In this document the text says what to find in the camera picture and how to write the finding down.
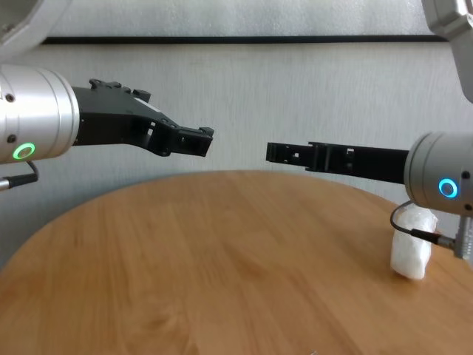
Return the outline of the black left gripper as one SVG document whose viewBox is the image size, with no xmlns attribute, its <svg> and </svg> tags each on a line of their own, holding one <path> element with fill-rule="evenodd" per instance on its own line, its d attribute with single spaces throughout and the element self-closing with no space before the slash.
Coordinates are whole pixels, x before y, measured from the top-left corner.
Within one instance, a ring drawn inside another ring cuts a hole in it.
<svg viewBox="0 0 473 355">
<path fill-rule="evenodd" d="M 171 129 L 162 138 L 160 113 L 148 106 L 151 93 L 96 78 L 90 87 L 73 87 L 78 102 L 79 127 L 75 146 L 128 144 L 162 157 L 171 153 L 205 157 L 214 136 L 209 127 Z"/>
</svg>

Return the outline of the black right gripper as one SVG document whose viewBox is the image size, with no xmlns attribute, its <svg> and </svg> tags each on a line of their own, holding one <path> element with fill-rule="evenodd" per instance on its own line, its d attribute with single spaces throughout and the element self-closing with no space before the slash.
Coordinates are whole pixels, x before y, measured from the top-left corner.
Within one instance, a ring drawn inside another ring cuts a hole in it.
<svg viewBox="0 0 473 355">
<path fill-rule="evenodd" d="M 309 172 L 327 172 L 404 184 L 408 150 L 310 142 L 306 146 L 268 143 L 266 161 L 300 166 Z"/>
</svg>

